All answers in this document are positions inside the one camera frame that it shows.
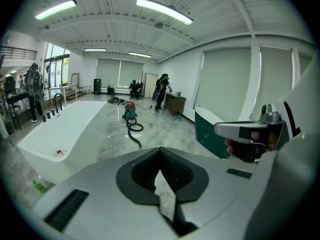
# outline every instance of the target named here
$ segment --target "bathtub faucet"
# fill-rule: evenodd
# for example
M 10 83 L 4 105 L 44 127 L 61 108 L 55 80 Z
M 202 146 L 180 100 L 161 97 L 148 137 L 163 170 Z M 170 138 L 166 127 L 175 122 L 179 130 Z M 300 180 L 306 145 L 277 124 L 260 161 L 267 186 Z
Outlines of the bathtub faucet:
M 57 101 L 56 101 L 56 97 L 57 97 L 57 95 L 60 95 L 62 98 L 64 98 L 63 97 L 63 95 L 61 94 L 61 93 L 57 93 L 56 95 L 54 95 L 54 106 L 55 106 L 55 111 L 56 111 L 56 113 L 59 113 L 59 110 L 58 110 L 58 108 L 57 108 Z M 60 98 L 60 110 L 62 111 L 62 103 L 61 103 L 61 98 Z

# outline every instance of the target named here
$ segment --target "glossy floor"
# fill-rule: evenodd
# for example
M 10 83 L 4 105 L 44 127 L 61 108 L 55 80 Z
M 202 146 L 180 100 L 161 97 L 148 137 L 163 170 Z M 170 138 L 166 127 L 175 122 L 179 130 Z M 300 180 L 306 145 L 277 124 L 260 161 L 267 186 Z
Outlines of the glossy floor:
M 129 97 L 117 95 L 122 99 Z M 83 101 L 106 101 L 110 97 L 106 94 L 93 95 L 87 94 L 81 96 L 79 100 Z M 144 127 L 143 131 L 135 132 L 135 137 L 141 142 L 142 148 L 170 147 L 180 149 L 195 155 L 215 156 L 199 144 L 196 140 L 195 127 L 184 118 L 177 120 L 171 116 L 168 111 L 148 109 L 152 102 L 150 99 L 132 100 L 136 104 L 137 121 Z M 122 115 L 124 113 L 123 105 L 107 104 L 107 125 L 106 135 L 103 141 L 100 158 L 110 159 L 121 156 L 129 152 L 138 150 L 138 145 L 128 137 L 128 129 Z M 38 192 L 33 186 L 33 180 L 43 184 L 45 187 L 51 187 L 52 184 L 46 182 L 30 166 L 23 155 L 19 152 L 17 144 L 38 124 L 41 124 L 39 118 L 37 123 L 30 121 L 22 125 L 22 129 L 16 129 L 10 139 L 14 147 L 5 142 L 0 143 L 0 164 L 1 174 L 4 184 L 7 186 L 11 198 L 18 204 L 32 208 L 43 194 Z M 155 193 L 161 198 L 161 209 L 163 213 L 172 219 L 173 205 L 175 195 L 170 190 L 167 182 L 161 173 L 158 174 L 155 185 Z

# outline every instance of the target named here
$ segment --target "ceiling light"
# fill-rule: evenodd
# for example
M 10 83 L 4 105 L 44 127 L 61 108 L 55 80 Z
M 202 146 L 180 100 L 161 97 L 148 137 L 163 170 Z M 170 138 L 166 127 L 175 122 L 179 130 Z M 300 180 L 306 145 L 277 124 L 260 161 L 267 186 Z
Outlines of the ceiling light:
M 106 52 L 105 48 L 86 48 L 84 49 L 86 52 Z
M 140 57 L 145 57 L 145 58 L 151 58 L 150 55 L 142 54 L 142 53 L 136 53 L 136 52 L 129 52 L 130 55 L 135 55 L 135 56 L 140 56 Z
M 40 14 L 36 15 L 35 18 L 39 21 L 43 20 L 44 18 L 52 15 L 52 14 L 56 14 L 60 11 L 63 11 L 65 9 L 71 8 L 71 7 L 75 7 L 77 5 L 76 0 L 68 0 L 66 2 L 60 3 L 56 6 L 53 6 L 43 12 L 41 12 Z
M 191 23 L 194 22 L 194 20 L 186 15 L 184 15 L 183 13 L 181 13 L 180 11 L 173 9 L 163 3 L 160 2 L 156 2 L 156 1 L 152 1 L 152 0 L 137 0 L 136 1 L 136 5 L 137 6 L 141 6 L 141 7 L 145 7 L 145 8 L 149 8 L 152 10 L 156 10 L 160 13 L 169 15 L 187 25 L 190 25 Z

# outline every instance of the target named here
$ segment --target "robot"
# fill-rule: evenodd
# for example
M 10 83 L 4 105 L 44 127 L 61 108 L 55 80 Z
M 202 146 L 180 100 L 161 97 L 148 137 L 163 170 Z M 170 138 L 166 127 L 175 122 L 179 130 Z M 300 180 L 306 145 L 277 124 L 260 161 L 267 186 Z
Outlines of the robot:
M 313 58 L 297 85 L 261 108 L 259 121 L 217 123 L 243 161 L 174 148 L 139 150 L 87 166 L 49 190 L 28 221 L 56 239 L 267 239 L 294 214 L 320 164 L 320 70 Z M 254 142 L 250 132 L 259 131 Z M 278 132 L 274 150 L 268 134 Z M 154 194 L 161 170 L 176 195 L 174 219 Z

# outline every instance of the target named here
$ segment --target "white ceiling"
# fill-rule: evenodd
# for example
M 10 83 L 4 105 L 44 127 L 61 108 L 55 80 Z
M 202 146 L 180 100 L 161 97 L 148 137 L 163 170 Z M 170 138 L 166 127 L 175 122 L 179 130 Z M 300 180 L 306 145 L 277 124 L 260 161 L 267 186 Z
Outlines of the white ceiling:
M 234 36 L 281 35 L 313 42 L 288 0 L 156 0 L 189 15 L 191 25 L 136 6 L 136 0 L 76 0 L 74 8 L 44 20 L 34 18 L 45 7 L 64 1 L 27 0 L 10 28 L 77 54 L 84 48 L 106 48 L 117 54 L 148 53 L 157 62 Z M 155 27 L 157 22 L 163 24 L 161 29 Z

